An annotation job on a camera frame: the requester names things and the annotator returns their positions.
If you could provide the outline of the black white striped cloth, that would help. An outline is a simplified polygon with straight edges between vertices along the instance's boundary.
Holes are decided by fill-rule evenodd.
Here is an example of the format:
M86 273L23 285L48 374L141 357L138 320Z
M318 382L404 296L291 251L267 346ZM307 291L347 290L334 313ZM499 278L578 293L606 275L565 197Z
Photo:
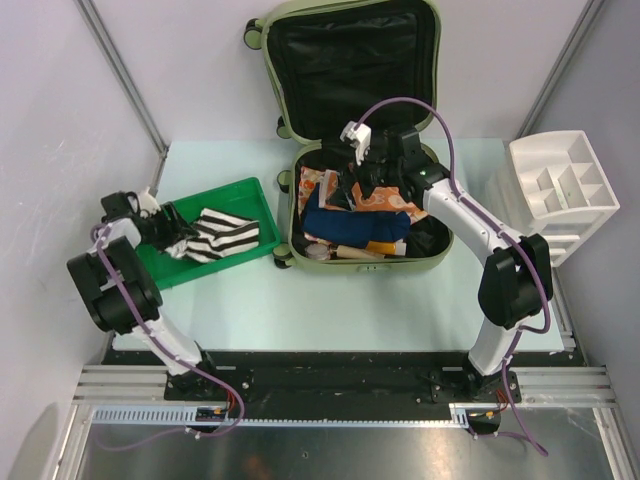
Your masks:
M164 249L171 258L207 264L259 246L258 220L204 208L190 226L195 230L195 236Z

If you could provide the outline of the orange rabbit print cloth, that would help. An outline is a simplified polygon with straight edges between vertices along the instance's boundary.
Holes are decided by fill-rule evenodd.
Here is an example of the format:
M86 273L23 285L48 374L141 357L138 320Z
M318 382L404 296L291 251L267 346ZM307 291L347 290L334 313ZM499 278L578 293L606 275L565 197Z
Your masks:
M334 170L316 170L302 167L298 181L297 211L302 214L311 194L318 188L319 206L327 210L357 212L405 212L412 224L423 220L428 213L412 202L406 202L397 187L377 187L368 197L358 183L344 193L340 187L340 174Z

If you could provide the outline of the navy blue cloth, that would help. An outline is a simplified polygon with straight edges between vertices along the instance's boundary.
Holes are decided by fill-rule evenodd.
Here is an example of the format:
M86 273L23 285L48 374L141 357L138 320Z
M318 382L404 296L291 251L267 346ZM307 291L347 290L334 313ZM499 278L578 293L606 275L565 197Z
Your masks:
M319 189L311 193L302 214L302 230L332 244L364 248L371 241L405 239L411 220L406 212L351 212L319 206Z

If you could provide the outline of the olive green hard-shell suitcase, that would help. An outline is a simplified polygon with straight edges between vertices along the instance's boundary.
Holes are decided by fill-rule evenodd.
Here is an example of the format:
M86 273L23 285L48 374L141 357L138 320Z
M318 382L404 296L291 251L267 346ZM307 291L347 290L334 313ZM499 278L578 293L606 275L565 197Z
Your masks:
M352 150L339 135L350 120L391 97L437 104L441 38L439 12L429 1L287 1L263 18L247 22L243 41L262 51L280 110L276 132L301 146L277 183L288 200L285 240L273 250L277 267L296 266L320 273L437 267L454 236L427 216L411 224L405 257L383 260L338 258L315 261L305 248L332 243L306 234L297 211L302 167L338 171Z

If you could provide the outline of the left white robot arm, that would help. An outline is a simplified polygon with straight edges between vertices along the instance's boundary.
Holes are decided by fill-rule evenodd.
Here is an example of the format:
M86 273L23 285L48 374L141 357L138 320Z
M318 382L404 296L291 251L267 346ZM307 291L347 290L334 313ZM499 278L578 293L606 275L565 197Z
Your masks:
M95 325L131 335L168 368L169 381L186 385L197 398L214 397L221 376L196 341L162 312L159 287L136 249L164 253L196 237L172 203L160 204L147 190L118 191L101 199L104 216L90 233L92 246L67 262L67 269Z

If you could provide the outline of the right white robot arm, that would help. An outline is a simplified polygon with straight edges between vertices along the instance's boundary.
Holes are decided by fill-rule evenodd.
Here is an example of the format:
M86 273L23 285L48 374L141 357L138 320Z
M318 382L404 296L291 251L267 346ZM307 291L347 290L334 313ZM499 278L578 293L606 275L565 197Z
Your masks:
M354 151L348 177L363 194L396 187L406 201L442 222L483 267L478 303L484 319L467 353L461 388L469 399L484 401L496 391L496 376L507 369L521 334L544 334L550 328L548 243L539 234L518 232L486 210L455 180L453 166L426 154L415 129L389 135L380 155L372 152L371 139L364 124L344 127L340 140Z

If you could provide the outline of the green plastic tray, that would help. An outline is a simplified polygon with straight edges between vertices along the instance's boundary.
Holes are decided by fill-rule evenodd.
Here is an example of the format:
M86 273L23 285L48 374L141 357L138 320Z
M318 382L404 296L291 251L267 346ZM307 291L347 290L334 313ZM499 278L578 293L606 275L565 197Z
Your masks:
M237 266L270 254L280 243L280 234L259 180L249 177L225 186L172 200L181 216L195 221L207 207L225 214L254 220L259 225L258 245L245 253L202 264L193 259L172 259L151 246L140 245L137 253L160 290Z

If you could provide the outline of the orange yellow tube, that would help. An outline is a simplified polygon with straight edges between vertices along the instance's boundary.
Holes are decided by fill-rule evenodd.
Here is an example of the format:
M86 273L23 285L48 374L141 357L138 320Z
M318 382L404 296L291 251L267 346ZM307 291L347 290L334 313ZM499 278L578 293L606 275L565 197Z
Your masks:
M376 242L370 241L365 250L368 252L384 255L384 256L395 256L395 257L405 257L407 251L407 245L403 240L396 242Z

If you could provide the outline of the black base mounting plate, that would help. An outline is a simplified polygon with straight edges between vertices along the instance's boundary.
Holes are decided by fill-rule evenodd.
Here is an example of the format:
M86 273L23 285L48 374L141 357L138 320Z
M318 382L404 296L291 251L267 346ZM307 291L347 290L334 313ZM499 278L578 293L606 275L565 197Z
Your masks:
M527 369L566 371L584 364L580 352L518 352L508 374L471 387L460 352L214 352L214 376L240 395L198 377L176 385L164 374L167 401L210 402L247 420L440 420L450 403L496 405L501 395L522 399Z

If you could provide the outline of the white plastic drawer organizer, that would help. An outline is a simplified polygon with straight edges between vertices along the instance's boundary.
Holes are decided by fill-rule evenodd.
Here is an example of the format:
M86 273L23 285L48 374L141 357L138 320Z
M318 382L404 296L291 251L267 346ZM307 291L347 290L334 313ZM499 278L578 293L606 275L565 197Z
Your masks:
M502 221L526 236L545 238L555 268L620 208L582 130L543 132L510 142L506 164L487 182L485 196Z

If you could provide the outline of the left aluminium frame post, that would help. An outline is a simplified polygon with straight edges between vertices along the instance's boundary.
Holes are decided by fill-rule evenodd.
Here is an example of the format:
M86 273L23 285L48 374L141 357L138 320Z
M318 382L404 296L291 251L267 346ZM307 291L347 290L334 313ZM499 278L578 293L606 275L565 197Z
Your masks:
M157 155L164 158L168 152L168 144L160 133L95 2L91 0L75 0L74 4L129 102L144 133L150 140Z

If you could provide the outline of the aluminium frame post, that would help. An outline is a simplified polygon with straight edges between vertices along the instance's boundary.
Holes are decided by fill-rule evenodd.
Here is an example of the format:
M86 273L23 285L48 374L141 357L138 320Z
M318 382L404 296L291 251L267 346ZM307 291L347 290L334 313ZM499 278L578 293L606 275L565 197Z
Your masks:
M75 0L74 4L129 102L144 133L150 140L157 155L164 158L168 152L168 144L160 133L95 2L91 0Z
M560 86L566 76L606 5L607 1L605 0L589 0L585 3L584 8L547 75L540 92L515 134L516 139L528 136L534 132L550 105L555 90Z

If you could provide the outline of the right aluminium frame post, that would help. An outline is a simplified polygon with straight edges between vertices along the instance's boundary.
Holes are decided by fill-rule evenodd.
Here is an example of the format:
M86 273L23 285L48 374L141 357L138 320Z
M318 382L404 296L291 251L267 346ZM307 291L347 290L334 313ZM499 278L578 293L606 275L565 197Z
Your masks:
M566 76L606 5L607 1L605 0L589 0L585 3L584 8L547 75L540 92L515 134L516 139L528 136L534 132L550 105L555 90L560 86Z

